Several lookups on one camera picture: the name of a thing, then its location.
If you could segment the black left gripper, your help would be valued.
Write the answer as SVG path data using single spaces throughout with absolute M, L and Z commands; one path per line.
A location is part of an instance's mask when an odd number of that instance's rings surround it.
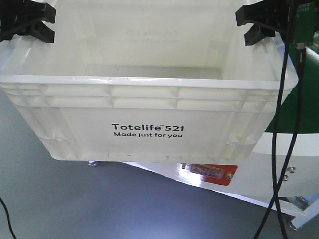
M 54 43 L 55 31 L 43 22 L 55 23 L 56 9 L 47 2 L 33 0 L 0 1 L 0 41 L 10 41 L 14 35 L 32 36 L 38 40 Z

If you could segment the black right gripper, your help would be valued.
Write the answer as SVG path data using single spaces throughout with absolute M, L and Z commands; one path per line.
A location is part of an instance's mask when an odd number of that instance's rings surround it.
M 275 32 L 287 34 L 297 3 L 297 0 L 262 0 L 242 5 L 235 12 L 237 26 L 253 23 L 244 34 L 245 45 L 252 46 L 266 37 L 274 37 Z

